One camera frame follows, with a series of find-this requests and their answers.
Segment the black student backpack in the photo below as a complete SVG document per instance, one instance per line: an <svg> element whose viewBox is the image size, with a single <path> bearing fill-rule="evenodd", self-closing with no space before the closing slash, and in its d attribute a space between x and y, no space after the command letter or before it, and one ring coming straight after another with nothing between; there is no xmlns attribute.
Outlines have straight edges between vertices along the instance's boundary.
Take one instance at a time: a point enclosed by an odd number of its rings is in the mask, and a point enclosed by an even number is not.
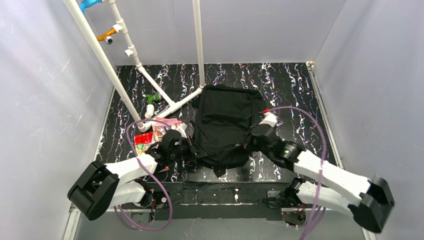
<svg viewBox="0 0 424 240"><path fill-rule="evenodd" d="M243 166L251 127L261 120L266 101L258 90L206 85L197 101L191 137L196 161L216 177Z"/></svg>

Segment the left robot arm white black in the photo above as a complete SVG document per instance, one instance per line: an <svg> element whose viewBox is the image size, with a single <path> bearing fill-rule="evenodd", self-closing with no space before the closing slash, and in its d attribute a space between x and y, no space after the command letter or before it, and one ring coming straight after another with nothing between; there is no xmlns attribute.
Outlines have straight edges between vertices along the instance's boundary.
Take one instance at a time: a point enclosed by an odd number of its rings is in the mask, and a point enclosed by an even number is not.
<svg viewBox="0 0 424 240"><path fill-rule="evenodd" d="M116 163L91 162L67 193L67 198L90 221L107 209L127 203L140 203L148 189L143 177L165 172L176 158L190 157L193 142L182 130L168 130L161 141L142 154Z"/></svg>

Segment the pink comic book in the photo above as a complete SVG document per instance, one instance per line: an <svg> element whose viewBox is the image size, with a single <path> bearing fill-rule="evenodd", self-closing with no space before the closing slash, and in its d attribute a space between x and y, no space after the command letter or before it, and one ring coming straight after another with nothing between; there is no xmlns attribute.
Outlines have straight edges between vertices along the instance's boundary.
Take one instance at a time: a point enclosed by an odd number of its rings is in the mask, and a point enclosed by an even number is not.
<svg viewBox="0 0 424 240"><path fill-rule="evenodd" d="M157 118L157 121L152 122L152 132L154 142L161 142L167 130L176 130L183 122L177 118Z"/></svg>

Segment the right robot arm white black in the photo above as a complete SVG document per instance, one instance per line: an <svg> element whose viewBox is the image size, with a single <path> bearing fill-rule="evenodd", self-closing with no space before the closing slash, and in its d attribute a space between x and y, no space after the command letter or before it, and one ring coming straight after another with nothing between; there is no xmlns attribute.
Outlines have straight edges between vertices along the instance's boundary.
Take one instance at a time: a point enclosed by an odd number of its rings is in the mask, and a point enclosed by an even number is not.
<svg viewBox="0 0 424 240"><path fill-rule="evenodd" d="M277 116L270 109L261 113L263 119L252 127L247 147L262 152L278 167L316 181L295 178L275 201L321 206L353 218L370 232L383 231L395 207L386 179L357 175L329 163L325 154L317 156L300 144L282 140L276 134Z"/></svg>

